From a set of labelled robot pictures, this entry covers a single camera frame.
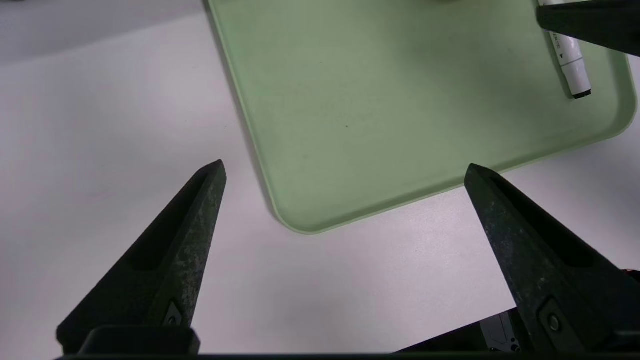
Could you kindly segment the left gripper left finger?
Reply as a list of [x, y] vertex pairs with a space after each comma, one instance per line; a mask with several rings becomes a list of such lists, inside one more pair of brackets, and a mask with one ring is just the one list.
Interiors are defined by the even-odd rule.
[[191, 324], [227, 174], [201, 167], [62, 321], [64, 353], [198, 353]]

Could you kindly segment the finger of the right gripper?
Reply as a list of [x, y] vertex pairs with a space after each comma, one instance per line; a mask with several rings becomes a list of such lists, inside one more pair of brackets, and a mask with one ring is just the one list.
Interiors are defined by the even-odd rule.
[[541, 6], [535, 19], [546, 31], [623, 54], [640, 55], [638, 0], [587, 0]]

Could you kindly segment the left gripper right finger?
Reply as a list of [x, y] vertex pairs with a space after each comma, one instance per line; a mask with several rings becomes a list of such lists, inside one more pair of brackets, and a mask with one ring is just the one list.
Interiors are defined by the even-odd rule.
[[495, 171], [470, 164], [464, 187], [534, 350], [639, 350], [637, 277]]

